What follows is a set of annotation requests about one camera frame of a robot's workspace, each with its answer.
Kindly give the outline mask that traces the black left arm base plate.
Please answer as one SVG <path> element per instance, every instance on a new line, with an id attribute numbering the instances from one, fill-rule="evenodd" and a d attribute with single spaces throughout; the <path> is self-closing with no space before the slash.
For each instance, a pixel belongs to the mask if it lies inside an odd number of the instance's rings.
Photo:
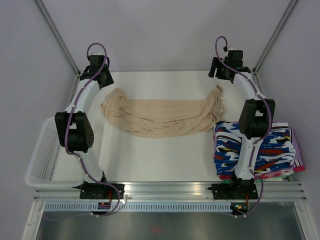
<path id="1" fill-rule="evenodd" d="M 88 183 L 73 187 L 80 190 L 80 199 L 84 200 L 118 200 L 119 196 L 117 191 L 107 185 L 98 183 Z"/>

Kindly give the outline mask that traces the beige trousers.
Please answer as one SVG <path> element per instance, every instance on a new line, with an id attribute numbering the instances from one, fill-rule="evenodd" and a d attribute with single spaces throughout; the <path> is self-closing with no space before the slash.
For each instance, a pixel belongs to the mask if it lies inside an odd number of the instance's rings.
<path id="1" fill-rule="evenodd" d="M 224 119 L 223 92 L 217 85 L 204 99 L 132 99 L 115 88 L 100 107 L 110 125 L 131 135 L 181 137 L 207 132 Z"/>

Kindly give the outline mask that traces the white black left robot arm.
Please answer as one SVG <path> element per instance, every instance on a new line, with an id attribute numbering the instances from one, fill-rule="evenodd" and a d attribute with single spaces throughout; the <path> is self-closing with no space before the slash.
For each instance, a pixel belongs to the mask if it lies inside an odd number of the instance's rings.
<path id="1" fill-rule="evenodd" d="M 108 195 L 109 186 L 93 153 L 95 134 L 88 113 L 96 95 L 101 89 L 112 85 L 114 80 L 107 56 L 97 52 L 88 55 L 87 59 L 89 65 L 80 76 L 75 96 L 63 112 L 55 114 L 54 121 L 60 145 L 68 155 L 77 159 L 84 172 L 83 181 L 93 183 L 91 193 L 102 199 Z"/>

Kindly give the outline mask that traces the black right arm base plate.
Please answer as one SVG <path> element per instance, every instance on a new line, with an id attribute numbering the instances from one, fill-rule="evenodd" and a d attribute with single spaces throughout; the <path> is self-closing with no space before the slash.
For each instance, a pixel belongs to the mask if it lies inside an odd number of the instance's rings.
<path id="1" fill-rule="evenodd" d="M 214 200 L 257 200 L 259 198 L 256 185 L 231 185 L 215 183 L 209 188 Z"/>

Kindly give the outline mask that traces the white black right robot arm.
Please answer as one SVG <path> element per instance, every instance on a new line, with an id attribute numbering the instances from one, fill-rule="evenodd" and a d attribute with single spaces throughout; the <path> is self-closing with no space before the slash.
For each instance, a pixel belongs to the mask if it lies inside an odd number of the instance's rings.
<path id="1" fill-rule="evenodd" d="M 245 100 L 238 120 L 242 146 L 233 176 L 241 180 L 252 180 L 255 177 L 258 151 L 271 130 L 275 102 L 261 93 L 250 69 L 243 66 L 242 50 L 225 46 L 223 51 L 227 55 L 212 59 L 208 76 L 231 82 Z"/>

